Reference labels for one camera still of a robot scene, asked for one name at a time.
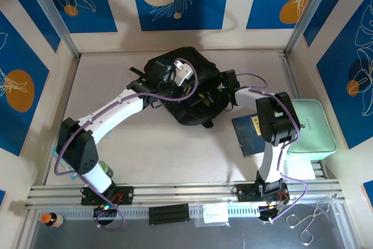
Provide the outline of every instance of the mint green pouch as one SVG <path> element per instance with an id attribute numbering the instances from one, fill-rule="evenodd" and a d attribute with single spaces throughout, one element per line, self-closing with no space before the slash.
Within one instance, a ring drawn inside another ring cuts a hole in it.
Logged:
<path id="1" fill-rule="evenodd" d="M 301 138 L 292 144 L 287 160 L 322 160 L 335 153 L 336 140 L 322 104 L 312 99 L 291 101 L 301 123 Z"/>

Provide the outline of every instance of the small bottle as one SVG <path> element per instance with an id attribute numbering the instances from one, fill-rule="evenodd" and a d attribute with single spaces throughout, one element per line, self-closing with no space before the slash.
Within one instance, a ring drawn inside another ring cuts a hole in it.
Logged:
<path id="1" fill-rule="evenodd" d="M 112 178 L 112 176 L 114 175 L 114 171 L 107 165 L 107 163 L 104 162 L 103 160 L 98 161 L 98 163 L 101 166 L 101 168 L 104 170 L 106 175 Z"/>
<path id="2" fill-rule="evenodd" d="M 56 214 L 54 212 L 44 213 L 41 215 L 40 220 L 47 227 L 61 227 L 64 223 L 64 217 L 61 214 Z"/>

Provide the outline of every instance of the yellow label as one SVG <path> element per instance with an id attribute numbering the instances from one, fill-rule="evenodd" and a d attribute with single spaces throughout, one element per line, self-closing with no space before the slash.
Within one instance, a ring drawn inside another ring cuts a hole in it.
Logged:
<path id="1" fill-rule="evenodd" d="M 252 120 L 252 123 L 254 124 L 254 128 L 256 130 L 256 134 L 258 134 L 258 136 L 261 136 L 262 133 L 261 133 L 261 128 L 259 126 L 259 118 L 258 118 L 258 116 L 251 117 L 251 120 Z"/>

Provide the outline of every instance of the white table surface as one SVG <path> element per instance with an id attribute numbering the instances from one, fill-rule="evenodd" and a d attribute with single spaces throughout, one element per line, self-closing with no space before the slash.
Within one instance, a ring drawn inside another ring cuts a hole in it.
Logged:
<path id="1" fill-rule="evenodd" d="M 278 53 L 275 51 L 202 51 L 220 71 L 252 72 L 265 78 L 268 92 L 289 92 Z M 65 118 L 84 117 L 117 97 L 140 70 L 161 52 L 83 55 L 72 86 Z M 241 85 L 260 81 L 240 76 Z M 262 156 L 244 158 L 231 119 L 254 112 L 235 107 L 222 112 L 206 129 L 183 126 L 162 106 L 151 107 L 126 119 L 97 145 L 100 160 L 114 171 L 117 183 L 205 183 L 254 180 Z M 315 178 L 310 162 L 287 164 L 285 174 L 299 179 Z M 47 185 L 81 184 L 69 176 L 57 177 L 53 168 Z"/>

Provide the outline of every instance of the orange circle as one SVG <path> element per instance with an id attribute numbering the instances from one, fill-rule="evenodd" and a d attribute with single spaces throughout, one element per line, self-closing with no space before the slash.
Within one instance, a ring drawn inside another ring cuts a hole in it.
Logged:
<path id="1" fill-rule="evenodd" d="M 359 93 L 359 83 L 355 80 L 349 81 L 347 84 L 347 93 L 350 96 L 356 96 Z"/>
<path id="2" fill-rule="evenodd" d="M 6 100 L 16 111 L 24 113 L 33 105 L 35 88 L 31 76 L 24 70 L 13 70 L 6 76 Z"/>
<path id="3" fill-rule="evenodd" d="M 52 215 L 50 215 L 49 213 L 44 213 L 43 215 L 41 215 L 40 217 L 40 221 L 44 224 L 47 224 L 49 223 L 50 221 L 52 220 Z"/>
<path id="4" fill-rule="evenodd" d="M 75 6 L 72 6 L 70 4 L 67 4 L 64 7 L 64 11 L 66 14 L 68 14 L 71 17 L 75 17 L 78 14 L 78 9 L 76 9 Z"/>
<path id="5" fill-rule="evenodd" d="M 281 8 L 280 20 L 283 23 L 296 23 L 303 12 L 304 6 L 308 0 L 289 0 Z"/>

